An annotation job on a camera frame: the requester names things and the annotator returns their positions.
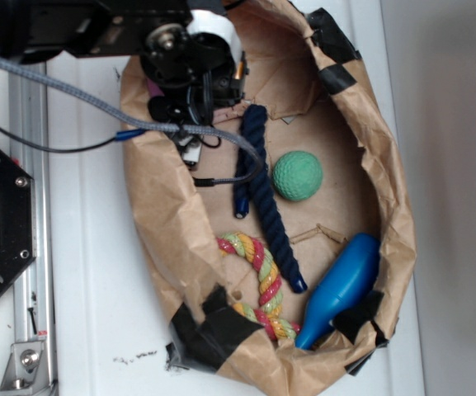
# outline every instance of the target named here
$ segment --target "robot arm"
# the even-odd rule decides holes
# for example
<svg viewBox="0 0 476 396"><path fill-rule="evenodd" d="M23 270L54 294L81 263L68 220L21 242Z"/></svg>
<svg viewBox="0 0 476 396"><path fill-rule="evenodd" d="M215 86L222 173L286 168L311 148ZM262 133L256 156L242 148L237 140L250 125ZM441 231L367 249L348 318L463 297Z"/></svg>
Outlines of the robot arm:
<svg viewBox="0 0 476 396"><path fill-rule="evenodd" d="M220 0L0 0L0 56L33 64L62 51L139 55L166 94L205 114L243 95L245 57Z"/></svg>

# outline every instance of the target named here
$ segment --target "multicolored rope ring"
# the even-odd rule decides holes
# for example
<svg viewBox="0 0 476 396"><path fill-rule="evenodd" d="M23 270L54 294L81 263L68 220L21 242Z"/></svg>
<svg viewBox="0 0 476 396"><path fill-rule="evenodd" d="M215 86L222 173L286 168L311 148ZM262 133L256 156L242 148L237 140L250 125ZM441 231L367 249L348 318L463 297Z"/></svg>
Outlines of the multicolored rope ring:
<svg viewBox="0 0 476 396"><path fill-rule="evenodd" d="M250 321L263 325L273 341L280 338L296 338L300 326L279 318L283 300L280 290L281 276L271 252L265 249L260 241L244 233L227 233L217 240L219 250L224 255L237 254L250 262L260 281L260 308L253 309L245 303L237 303L233 308Z"/></svg>

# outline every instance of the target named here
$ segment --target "green ball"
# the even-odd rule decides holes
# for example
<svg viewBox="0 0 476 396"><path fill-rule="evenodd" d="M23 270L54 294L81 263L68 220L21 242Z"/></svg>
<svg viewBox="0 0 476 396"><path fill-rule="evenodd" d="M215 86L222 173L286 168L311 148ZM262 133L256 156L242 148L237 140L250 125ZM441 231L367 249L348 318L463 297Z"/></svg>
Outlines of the green ball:
<svg viewBox="0 0 476 396"><path fill-rule="evenodd" d="M274 187L287 200L307 200L322 184L322 166L305 151L291 151L281 157L272 171Z"/></svg>

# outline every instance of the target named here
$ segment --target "navy rope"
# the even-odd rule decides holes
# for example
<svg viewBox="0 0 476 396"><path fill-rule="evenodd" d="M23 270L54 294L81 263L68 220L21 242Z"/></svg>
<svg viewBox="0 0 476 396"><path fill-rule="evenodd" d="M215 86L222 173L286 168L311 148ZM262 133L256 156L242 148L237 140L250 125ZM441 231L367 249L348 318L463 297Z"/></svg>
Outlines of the navy rope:
<svg viewBox="0 0 476 396"><path fill-rule="evenodd" d="M307 285L302 274L300 274L298 262L285 233L285 227L274 199L274 189L267 171L264 137L266 121L267 112L263 106L250 105L243 115L242 136L256 149L265 166L248 185L245 184L245 186L248 186L248 191L234 187L234 194L238 191L238 194L242 194L240 197L252 197L269 250L271 250L272 256L280 268L281 275L287 279L295 293L303 293L307 290ZM238 154L237 172L246 172L254 166L255 163L249 155L246 153Z"/></svg>

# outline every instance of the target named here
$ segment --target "black cable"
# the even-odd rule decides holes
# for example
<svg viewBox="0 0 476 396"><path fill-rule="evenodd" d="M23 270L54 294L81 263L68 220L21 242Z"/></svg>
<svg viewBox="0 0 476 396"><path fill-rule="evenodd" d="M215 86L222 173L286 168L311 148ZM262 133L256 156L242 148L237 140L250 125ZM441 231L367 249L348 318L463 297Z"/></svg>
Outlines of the black cable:
<svg viewBox="0 0 476 396"><path fill-rule="evenodd" d="M216 148L218 149L221 146L221 143L223 142L223 140L219 136L217 138L218 138L218 143L210 144L210 143L206 143L205 139L202 136L196 135L196 139L199 140L201 144L203 144L205 147L209 149L216 149Z"/></svg>
<svg viewBox="0 0 476 396"><path fill-rule="evenodd" d="M233 10L234 8L241 6L246 1L247 0L237 0L235 2L231 2L230 4L224 6L224 9L227 11Z"/></svg>
<svg viewBox="0 0 476 396"><path fill-rule="evenodd" d="M10 139L14 139L17 142L20 142L20 143L22 143L26 146L32 147L33 149L45 151L47 153L57 153L57 154L81 153L81 152L84 152L84 151L99 149L100 147L103 147L103 146L105 146L109 143L113 143L116 140L116 137L113 136L112 138L110 138L108 140L104 140L103 142L100 142L98 144L93 144L91 146L79 147L79 148L66 148L66 149L65 148L57 148L56 149L56 148L51 148L51 147L45 147L45 146L30 142L28 140L25 140L25 139L15 135L15 134L12 134L12 133L8 132L7 130L5 130L1 126L0 126L0 132L2 134L4 134L5 136L9 137Z"/></svg>

